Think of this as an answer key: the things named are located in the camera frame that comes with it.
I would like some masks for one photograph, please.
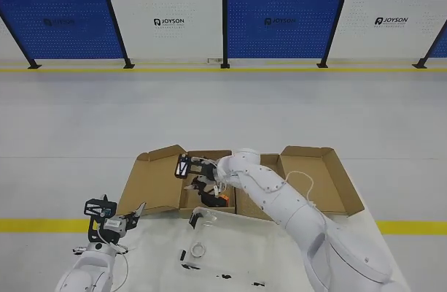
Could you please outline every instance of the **white panel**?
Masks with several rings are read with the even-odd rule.
[[[447,0],[346,0],[330,58],[422,58],[446,19]]]
[[[222,57],[221,0],[112,3],[130,58]],[[168,20],[181,23],[166,23]]]
[[[0,60],[23,59],[24,55],[20,51],[18,44],[12,38],[11,33],[0,18]]]

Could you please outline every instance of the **joyson logo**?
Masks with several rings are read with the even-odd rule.
[[[44,18],[43,24],[45,24],[46,26],[73,26],[75,22],[74,19]]]
[[[265,26],[273,26],[278,24],[296,23],[295,18],[266,18],[264,19]]]
[[[155,26],[183,26],[184,19],[183,18],[155,18],[153,20],[153,24]]]
[[[408,18],[376,18],[375,27],[403,27],[408,22]]]

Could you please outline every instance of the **transparent plastic container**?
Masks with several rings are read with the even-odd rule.
[[[276,224],[197,207],[180,264],[206,277],[264,288],[270,281]]]

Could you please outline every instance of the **black post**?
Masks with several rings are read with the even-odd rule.
[[[7,27],[7,30],[11,33],[12,38],[16,41],[16,44],[18,44],[18,47],[22,51],[22,54],[24,55],[24,57],[26,57],[27,62],[30,64],[30,67],[28,67],[27,69],[38,69],[38,68],[40,68],[40,66],[42,66],[42,65],[37,64],[34,59],[31,59],[31,58],[28,57],[28,53],[27,53],[26,49],[19,42],[18,37],[16,36],[14,31],[12,30],[11,25],[6,20],[5,16],[3,15],[3,12],[1,12],[1,10],[0,10],[0,18],[3,20],[4,25]]]
[[[340,20],[341,10],[343,10],[343,5],[345,4],[345,0],[340,0],[338,2],[338,8],[337,8],[337,14],[335,15],[335,19],[333,20],[332,29],[330,30],[330,36],[328,38],[327,47],[325,48],[324,57],[320,61],[320,63],[317,64],[319,68],[328,68],[327,66],[327,58],[328,54],[330,53],[330,48],[332,47],[333,37],[335,36],[335,32],[337,30],[338,21]]]
[[[114,31],[116,32],[118,42],[120,42],[121,46],[121,52],[123,52],[123,58],[124,62],[126,62],[126,65],[123,67],[124,69],[132,69],[134,68],[135,64],[131,63],[131,60],[128,57],[128,54],[126,53],[126,47],[124,46],[123,37],[121,36],[120,26],[118,25],[118,20],[116,19],[116,14],[113,10],[112,0],[106,0],[106,5],[108,5],[109,14],[112,16]]]
[[[222,0],[223,8],[223,64],[220,65],[221,69],[229,69],[228,63],[228,0]]]
[[[443,33],[445,32],[446,29],[447,29],[447,20],[443,24],[442,29],[439,31],[439,34],[437,35],[437,37],[435,38],[434,42],[430,46],[430,49],[427,51],[427,54],[425,55],[425,57],[424,58],[420,58],[419,62],[417,64],[413,64],[413,66],[415,68],[417,68],[417,69],[427,69],[427,67],[425,66],[425,63],[427,62],[427,59],[430,57],[430,54],[432,53],[432,51],[435,49],[435,46],[437,45],[437,43],[442,38],[442,35],[443,35]]]

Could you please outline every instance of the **black object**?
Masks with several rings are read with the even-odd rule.
[[[201,170],[192,170],[192,166],[200,166]],[[208,180],[215,181],[214,169],[216,169],[216,166],[213,164],[205,164],[202,160],[199,160],[199,158],[194,158],[193,161],[192,157],[186,154],[181,154],[178,157],[174,176],[183,180],[187,178],[188,174],[198,174],[203,175]]]
[[[132,68],[134,68],[135,64],[131,63],[131,60],[129,59],[128,54],[126,53],[126,47],[124,45],[123,37],[121,36],[120,26],[118,25],[118,20],[116,19],[116,14],[114,13],[112,0],[106,0],[106,5],[108,5],[109,14],[112,16],[114,31],[116,32],[118,42],[120,43],[121,52],[123,52],[124,62],[126,62],[126,65],[123,68],[124,69],[132,69]]]
[[[200,213],[196,213],[196,214],[192,214],[191,218],[189,218],[189,224],[193,227],[193,229],[195,229],[195,224],[197,223],[197,219],[202,218],[202,214]]]
[[[442,35],[443,35],[443,33],[445,32],[446,29],[447,29],[447,20],[443,24],[442,29],[439,31],[439,34],[437,35],[437,37],[435,38],[434,42],[430,46],[430,49],[427,51],[427,54],[425,55],[425,57],[424,58],[420,58],[419,62],[417,64],[413,64],[413,66],[415,68],[417,68],[417,69],[427,69],[427,67],[425,66],[425,63],[427,62],[427,59],[430,57],[430,54],[432,53],[432,51],[435,49],[435,46],[437,45],[437,43],[442,38]]]
[[[320,63],[317,64],[317,67],[319,68],[328,68],[327,66],[327,59],[328,54],[330,53],[330,48],[332,47],[333,37],[335,36],[335,32],[337,30],[338,21],[340,20],[341,10],[343,10],[343,5],[345,4],[345,0],[340,0],[338,2],[338,8],[337,8],[337,14],[335,15],[335,19],[333,20],[332,29],[330,30],[330,36],[328,38],[327,47],[325,48],[324,57],[322,57],[322,60]]]
[[[104,241],[98,236],[98,233],[105,239],[108,243],[113,243],[116,245],[120,241],[120,234],[114,232],[113,230],[105,230],[104,224],[105,220],[109,219],[116,214],[117,204],[108,201],[106,195],[103,200],[100,199],[90,199],[85,202],[84,214],[90,216],[88,239],[89,242],[99,242],[104,243]],[[97,229],[93,229],[93,223],[97,223]]]
[[[228,63],[228,0],[222,0],[223,5],[223,64],[220,65],[221,69],[229,69]]]
[[[207,207],[228,207],[228,200],[223,196],[216,197],[214,189],[211,189],[209,192],[205,191],[207,184],[205,182],[201,182],[199,177],[194,177],[191,185],[195,190],[198,190],[198,195],[201,196],[202,204],[206,205]]]
[[[11,25],[6,20],[6,18],[4,17],[4,14],[1,12],[1,10],[0,10],[0,18],[3,20],[4,25],[7,27],[8,31],[11,33],[12,38],[16,41],[16,44],[18,44],[18,47],[22,51],[22,54],[24,55],[24,57],[26,57],[27,62],[30,64],[30,66],[27,69],[38,69],[38,68],[40,68],[42,65],[37,64],[34,59],[31,59],[31,58],[28,57],[28,53],[26,52],[26,49],[24,49],[24,46],[22,46],[22,44],[19,42],[18,37],[16,36],[14,31],[12,30]]]

